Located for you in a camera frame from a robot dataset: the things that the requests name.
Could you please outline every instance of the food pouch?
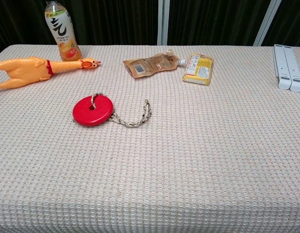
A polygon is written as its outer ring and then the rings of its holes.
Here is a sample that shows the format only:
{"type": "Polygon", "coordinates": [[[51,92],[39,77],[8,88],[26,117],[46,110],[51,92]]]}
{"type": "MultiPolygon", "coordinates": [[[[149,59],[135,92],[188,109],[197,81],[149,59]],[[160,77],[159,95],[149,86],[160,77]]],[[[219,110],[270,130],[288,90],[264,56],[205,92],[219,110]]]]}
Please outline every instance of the food pouch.
{"type": "Polygon", "coordinates": [[[186,60],[180,60],[171,50],[168,50],[149,58],[126,60],[123,63],[134,78],[141,78],[160,71],[176,69],[178,65],[186,65],[186,60]]]}

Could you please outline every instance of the plastic bottle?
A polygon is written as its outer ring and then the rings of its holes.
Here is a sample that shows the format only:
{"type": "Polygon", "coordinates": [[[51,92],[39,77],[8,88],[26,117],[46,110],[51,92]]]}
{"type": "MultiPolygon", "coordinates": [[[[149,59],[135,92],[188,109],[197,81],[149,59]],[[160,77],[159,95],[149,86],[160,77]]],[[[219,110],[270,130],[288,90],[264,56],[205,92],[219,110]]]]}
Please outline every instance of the plastic bottle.
{"type": "Polygon", "coordinates": [[[63,61],[77,61],[82,54],[77,45],[70,15],[57,1],[47,1],[45,20],[58,45],[63,61]]]}

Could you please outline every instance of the barcode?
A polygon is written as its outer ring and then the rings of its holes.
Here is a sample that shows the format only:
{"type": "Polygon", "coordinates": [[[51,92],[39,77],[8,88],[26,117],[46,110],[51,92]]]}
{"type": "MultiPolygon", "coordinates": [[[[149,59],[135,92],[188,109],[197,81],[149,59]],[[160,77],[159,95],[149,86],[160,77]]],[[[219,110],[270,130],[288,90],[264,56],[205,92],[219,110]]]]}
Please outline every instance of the barcode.
{"type": "Polygon", "coordinates": [[[137,74],[145,72],[144,69],[143,69],[143,67],[141,65],[135,65],[134,68],[135,68],[137,74]]]}

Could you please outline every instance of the rope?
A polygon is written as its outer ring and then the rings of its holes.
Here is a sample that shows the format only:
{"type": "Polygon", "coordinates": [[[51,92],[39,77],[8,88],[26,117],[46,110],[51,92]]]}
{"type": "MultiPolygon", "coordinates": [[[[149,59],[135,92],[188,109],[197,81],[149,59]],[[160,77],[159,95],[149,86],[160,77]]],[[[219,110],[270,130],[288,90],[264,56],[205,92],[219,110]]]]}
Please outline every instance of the rope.
{"type": "MultiPolygon", "coordinates": [[[[105,96],[102,93],[96,93],[96,94],[92,95],[91,103],[92,103],[92,106],[93,106],[94,109],[96,109],[96,105],[94,103],[94,99],[98,95],[105,96]]],[[[116,113],[112,113],[111,114],[111,116],[109,118],[109,121],[125,125],[128,128],[136,128],[136,127],[140,126],[141,124],[145,123],[146,121],[148,121],[149,118],[151,117],[151,115],[152,115],[152,112],[151,112],[150,103],[149,103],[148,100],[145,100],[143,114],[142,114],[141,119],[138,122],[125,122],[124,120],[120,119],[120,117],[116,113]]]]}

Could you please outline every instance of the bottle label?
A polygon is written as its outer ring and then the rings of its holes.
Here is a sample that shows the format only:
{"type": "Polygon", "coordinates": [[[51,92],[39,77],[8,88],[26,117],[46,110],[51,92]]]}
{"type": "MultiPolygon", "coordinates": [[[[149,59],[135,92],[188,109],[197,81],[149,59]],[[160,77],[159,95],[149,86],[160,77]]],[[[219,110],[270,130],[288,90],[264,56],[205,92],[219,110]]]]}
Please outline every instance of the bottle label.
{"type": "Polygon", "coordinates": [[[66,9],[45,12],[45,19],[62,56],[72,58],[77,48],[70,15],[66,9]]]}

